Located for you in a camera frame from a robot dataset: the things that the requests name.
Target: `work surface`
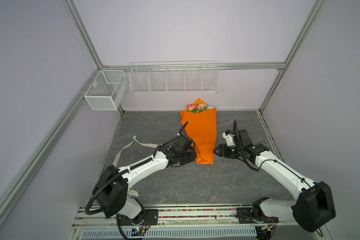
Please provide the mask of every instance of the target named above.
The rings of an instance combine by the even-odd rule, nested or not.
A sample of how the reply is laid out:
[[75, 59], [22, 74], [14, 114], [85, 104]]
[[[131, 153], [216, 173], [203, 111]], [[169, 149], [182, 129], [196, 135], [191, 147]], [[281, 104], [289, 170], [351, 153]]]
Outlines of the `work surface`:
[[[217, 111], [216, 145], [225, 143], [222, 133], [232, 129], [233, 120], [246, 129], [253, 143], [271, 150], [256, 111]], [[181, 128], [180, 112], [125, 112], [106, 166], [132, 142], [161, 144], [176, 136]], [[154, 149], [134, 142], [121, 153], [117, 167], [132, 164], [153, 153]], [[182, 167], [159, 170], [133, 186], [142, 204], [249, 204], [261, 197], [292, 200], [292, 195], [264, 170], [250, 170], [244, 162], [215, 156], [214, 165], [196, 162]]]

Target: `flower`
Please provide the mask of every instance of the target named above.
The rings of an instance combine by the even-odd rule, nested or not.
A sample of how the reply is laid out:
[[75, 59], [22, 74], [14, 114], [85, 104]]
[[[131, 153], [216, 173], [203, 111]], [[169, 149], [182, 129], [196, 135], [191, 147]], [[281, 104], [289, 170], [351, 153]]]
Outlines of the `flower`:
[[190, 111], [192, 113], [197, 113], [197, 105], [195, 105], [195, 104], [189, 104], [187, 106], [187, 109], [188, 109], [188, 111]]
[[197, 109], [199, 110], [199, 112], [202, 112], [202, 111], [205, 111], [205, 110], [206, 110], [206, 107], [207, 107], [206, 104], [200, 103], [200, 104], [197, 106]]

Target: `pink flower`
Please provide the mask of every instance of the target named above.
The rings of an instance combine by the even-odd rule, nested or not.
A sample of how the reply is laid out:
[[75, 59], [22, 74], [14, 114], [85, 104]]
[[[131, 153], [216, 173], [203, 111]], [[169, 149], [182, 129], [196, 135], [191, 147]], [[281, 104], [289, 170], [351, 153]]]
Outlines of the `pink flower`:
[[204, 104], [204, 103], [200, 103], [198, 106], [197, 106], [197, 109], [201, 110], [202, 108], [206, 107], [207, 105]]
[[188, 111], [191, 111], [191, 110], [194, 109], [194, 108], [197, 108], [197, 106], [196, 106], [195, 104], [189, 104], [189, 105], [187, 106]]

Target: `wire shelf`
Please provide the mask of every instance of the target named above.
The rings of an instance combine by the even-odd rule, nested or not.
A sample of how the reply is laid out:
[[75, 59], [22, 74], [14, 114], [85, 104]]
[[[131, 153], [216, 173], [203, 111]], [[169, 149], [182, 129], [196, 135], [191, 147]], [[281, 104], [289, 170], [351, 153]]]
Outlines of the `wire shelf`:
[[127, 84], [123, 70], [101, 70], [84, 98], [93, 110], [117, 110]]
[[220, 77], [217, 62], [131, 63], [130, 92], [150, 93], [217, 93]]

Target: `folded orange paper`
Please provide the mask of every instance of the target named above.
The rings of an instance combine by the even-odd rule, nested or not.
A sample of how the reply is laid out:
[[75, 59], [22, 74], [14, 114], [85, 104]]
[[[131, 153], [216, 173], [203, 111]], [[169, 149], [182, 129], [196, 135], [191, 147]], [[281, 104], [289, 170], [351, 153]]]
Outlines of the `folded orange paper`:
[[[201, 99], [197, 99], [193, 104], [206, 104]], [[217, 121], [216, 108], [192, 113], [189, 111], [181, 112], [181, 123], [184, 125], [187, 135], [196, 143], [197, 164], [213, 164], [215, 154], [213, 150], [216, 146]]]

